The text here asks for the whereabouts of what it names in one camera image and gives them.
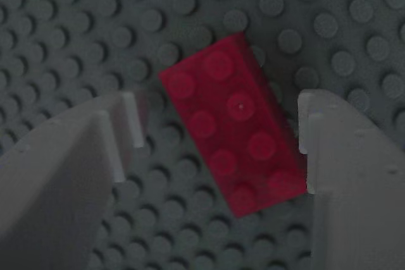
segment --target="red lego brick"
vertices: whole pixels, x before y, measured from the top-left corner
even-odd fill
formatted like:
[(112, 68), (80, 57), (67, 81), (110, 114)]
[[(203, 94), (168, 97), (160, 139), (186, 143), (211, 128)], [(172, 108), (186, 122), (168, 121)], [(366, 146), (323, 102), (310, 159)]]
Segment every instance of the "red lego brick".
[(159, 77), (237, 217), (306, 192), (304, 157), (243, 34)]

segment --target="lego brick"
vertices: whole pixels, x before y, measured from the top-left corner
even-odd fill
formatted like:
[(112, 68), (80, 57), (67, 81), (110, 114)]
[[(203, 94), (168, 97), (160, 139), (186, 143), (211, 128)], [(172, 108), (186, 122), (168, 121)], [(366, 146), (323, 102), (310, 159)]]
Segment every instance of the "lego brick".
[(304, 158), (243, 33), (159, 77), (236, 216), (306, 192)]
[(86, 266), (113, 184), (145, 146), (142, 100), (133, 92), (93, 99), (44, 122), (0, 158), (2, 267)]
[(315, 193), (312, 269), (404, 269), (403, 151), (326, 90), (305, 90), (298, 107)]
[[(308, 269), (312, 196), (235, 219), (168, 102), (158, 72), (244, 28), (295, 130), (299, 91), (319, 87), (363, 109), (404, 147), (405, 26), (393, 1), (0, 0), (0, 153), (65, 109), (142, 87), (153, 110), (148, 149), (130, 167), (131, 179), (111, 194), (89, 269), (198, 269), (201, 252), (209, 253), (213, 268), (229, 269), (221, 257), (231, 244), (242, 252), (233, 259), (235, 269)], [(149, 176), (156, 166), (166, 169), (165, 187)], [(193, 204), (201, 186), (212, 190), (210, 207)], [(184, 203), (184, 216), (176, 221), (165, 217), (171, 196)], [(148, 218), (145, 213), (153, 214), (154, 225), (134, 224)], [(190, 222), (201, 234), (195, 246), (182, 246), (179, 231)], [(303, 237), (291, 241), (297, 230)], [(174, 244), (166, 254), (151, 250), (162, 231)], [(134, 250), (139, 240), (143, 251)]]

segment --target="gray lego baseplate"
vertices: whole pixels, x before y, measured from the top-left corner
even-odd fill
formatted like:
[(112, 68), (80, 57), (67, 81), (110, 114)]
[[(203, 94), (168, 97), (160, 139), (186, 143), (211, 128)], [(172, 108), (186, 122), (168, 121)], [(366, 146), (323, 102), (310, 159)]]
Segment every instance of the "gray lego baseplate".
[(0, 0), (2, 150), (69, 107), (147, 90), (148, 148), (111, 196), (89, 269), (307, 269), (309, 196), (236, 220), (157, 73), (246, 31), (293, 128), (324, 88), (405, 144), (405, 0)]

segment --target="lego stud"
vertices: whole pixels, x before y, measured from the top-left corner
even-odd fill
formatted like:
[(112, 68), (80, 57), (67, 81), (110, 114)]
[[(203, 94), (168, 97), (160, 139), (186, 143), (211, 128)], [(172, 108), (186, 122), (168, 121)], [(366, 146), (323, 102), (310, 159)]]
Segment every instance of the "lego stud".
[(252, 99), (245, 93), (232, 95), (227, 102), (229, 115), (236, 121), (246, 121), (253, 116), (256, 108)]
[(224, 52), (217, 51), (206, 57), (204, 70), (214, 80), (222, 81), (232, 75), (234, 64)]
[(216, 131), (214, 117), (207, 111), (198, 111), (190, 119), (190, 131), (199, 138), (209, 138)]
[(235, 187), (229, 203), (237, 216), (247, 214), (256, 208), (254, 189), (243, 183)]
[(209, 167), (218, 175), (231, 175), (237, 167), (236, 158), (228, 150), (218, 150), (211, 156)]
[(305, 184), (300, 183), (300, 177), (286, 172), (285, 168), (273, 172), (267, 181), (269, 189), (273, 190), (275, 197), (284, 197), (299, 191), (299, 187), (305, 191)]
[(168, 90), (175, 98), (189, 98), (194, 94), (195, 89), (194, 79), (186, 73), (174, 74), (169, 79)]
[(257, 161), (267, 161), (273, 157), (276, 144), (273, 138), (266, 132), (254, 134), (247, 144), (247, 151)]

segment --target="gray baseplate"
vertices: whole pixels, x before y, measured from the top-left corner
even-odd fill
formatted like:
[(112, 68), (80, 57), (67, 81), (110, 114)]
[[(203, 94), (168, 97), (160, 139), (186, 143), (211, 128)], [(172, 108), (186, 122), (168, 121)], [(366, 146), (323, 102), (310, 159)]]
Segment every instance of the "gray baseplate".
[(88, 268), (307, 269), (311, 199), (236, 220), (157, 73), (245, 30), (293, 128), (298, 92), (321, 87), (404, 147), (404, 12), (405, 0), (0, 0), (0, 145), (145, 88), (149, 145), (113, 191)]

